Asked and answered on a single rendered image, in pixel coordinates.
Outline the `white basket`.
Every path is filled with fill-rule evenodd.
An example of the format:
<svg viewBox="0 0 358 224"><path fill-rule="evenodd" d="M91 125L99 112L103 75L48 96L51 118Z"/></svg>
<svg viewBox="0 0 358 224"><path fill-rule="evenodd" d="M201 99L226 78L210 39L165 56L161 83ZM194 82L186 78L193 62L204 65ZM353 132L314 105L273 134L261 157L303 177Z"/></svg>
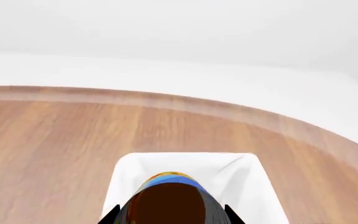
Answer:
<svg viewBox="0 0 358 224"><path fill-rule="evenodd" d="M245 224L289 224L257 156L232 152L133 152L112 173L103 213L124 205L150 177L174 171L195 179Z"/></svg>

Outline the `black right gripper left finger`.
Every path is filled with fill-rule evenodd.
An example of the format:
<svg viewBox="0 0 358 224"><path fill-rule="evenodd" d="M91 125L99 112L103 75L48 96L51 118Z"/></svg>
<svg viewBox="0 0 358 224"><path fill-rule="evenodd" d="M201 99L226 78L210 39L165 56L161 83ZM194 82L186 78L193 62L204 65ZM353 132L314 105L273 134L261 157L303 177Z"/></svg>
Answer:
<svg viewBox="0 0 358 224"><path fill-rule="evenodd" d="M120 212L120 205L113 207L107 214L103 215L98 224L114 224L117 215Z"/></svg>

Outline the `can with blue label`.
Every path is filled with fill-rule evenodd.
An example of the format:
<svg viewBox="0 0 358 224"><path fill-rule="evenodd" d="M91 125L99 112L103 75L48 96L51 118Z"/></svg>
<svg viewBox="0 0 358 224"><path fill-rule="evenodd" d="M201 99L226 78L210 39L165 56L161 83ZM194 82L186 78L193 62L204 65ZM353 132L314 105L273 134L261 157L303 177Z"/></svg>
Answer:
<svg viewBox="0 0 358 224"><path fill-rule="evenodd" d="M232 224L224 208L195 179L163 172L146 180L114 224Z"/></svg>

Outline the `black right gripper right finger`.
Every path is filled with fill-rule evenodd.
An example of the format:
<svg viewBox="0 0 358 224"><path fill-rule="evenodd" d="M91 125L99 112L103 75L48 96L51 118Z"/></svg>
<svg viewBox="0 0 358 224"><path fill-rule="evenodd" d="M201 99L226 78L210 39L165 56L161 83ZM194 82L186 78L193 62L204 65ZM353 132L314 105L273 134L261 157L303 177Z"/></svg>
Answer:
<svg viewBox="0 0 358 224"><path fill-rule="evenodd" d="M224 206L224 211L226 212L228 218L230 219L231 224L245 224L243 220L236 214L236 212L229 206Z"/></svg>

